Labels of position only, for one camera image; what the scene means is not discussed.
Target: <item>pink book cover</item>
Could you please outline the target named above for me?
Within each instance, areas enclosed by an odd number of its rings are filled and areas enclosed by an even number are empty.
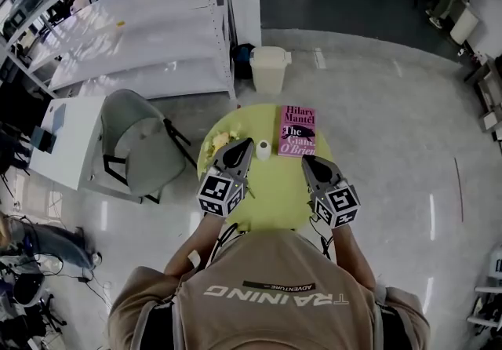
[[[282,106],[277,154],[315,155],[315,109]]]

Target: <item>white floor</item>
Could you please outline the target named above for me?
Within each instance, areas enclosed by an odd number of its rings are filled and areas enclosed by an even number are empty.
[[[375,275],[420,297],[431,324],[431,348],[464,348],[472,290],[502,233],[502,157],[479,129],[481,108],[459,82],[458,66],[419,50],[325,32],[265,31],[267,43],[295,49],[283,93],[263,97],[250,82],[239,83],[239,103],[317,109],[333,157],[362,201],[353,229]],[[317,67],[309,51],[315,47],[326,69]],[[214,122],[233,109],[223,94],[155,104],[194,142],[194,155]],[[14,174],[9,171],[11,186]],[[114,184],[100,167],[96,177]],[[104,259],[90,286],[107,303],[136,266],[163,268],[201,216],[190,166],[166,187],[160,206],[71,191],[34,174],[18,173],[16,186],[23,214],[52,222],[60,215],[67,228],[84,228]],[[0,199],[11,212],[13,202],[1,186]],[[78,275],[69,267],[65,273]],[[76,279],[50,279],[56,309],[68,321],[67,348],[106,348],[109,304]]]

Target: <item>beige t-shirt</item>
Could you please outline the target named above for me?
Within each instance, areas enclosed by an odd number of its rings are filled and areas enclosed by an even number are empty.
[[[112,350],[129,349],[143,306],[172,295],[177,285],[160,272],[137,269],[111,310]],[[426,348],[428,324],[416,296],[389,290],[386,303],[408,318],[412,348]],[[180,285],[175,305],[186,349],[261,348],[264,343],[374,348],[373,293],[288,230],[250,232],[228,243],[207,269]]]

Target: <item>dark floor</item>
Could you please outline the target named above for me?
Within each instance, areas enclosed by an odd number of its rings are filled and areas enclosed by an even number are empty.
[[[427,0],[260,0],[262,28],[311,29],[377,38],[459,61],[460,47],[427,21]]]

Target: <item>table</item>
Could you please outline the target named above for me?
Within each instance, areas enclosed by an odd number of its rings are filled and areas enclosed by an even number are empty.
[[[65,104],[64,124],[56,135],[53,152],[33,149],[30,169],[74,190],[81,188],[141,203],[141,199],[106,188],[90,180],[94,150],[101,132],[101,109],[106,97],[72,97],[51,100],[42,129],[51,132],[56,110]]]
[[[235,130],[240,126],[240,137],[272,143],[271,157],[262,162],[253,155],[248,172],[249,186],[255,199],[248,193],[228,218],[228,223],[239,223],[242,230],[264,228],[299,228],[312,215],[307,183],[301,168],[301,158],[277,156],[278,130],[281,107],[275,104],[256,104],[239,108],[225,115],[209,131],[198,155],[197,173],[200,178],[205,167],[204,145],[216,132]],[[333,160],[322,133],[315,131],[315,154]]]

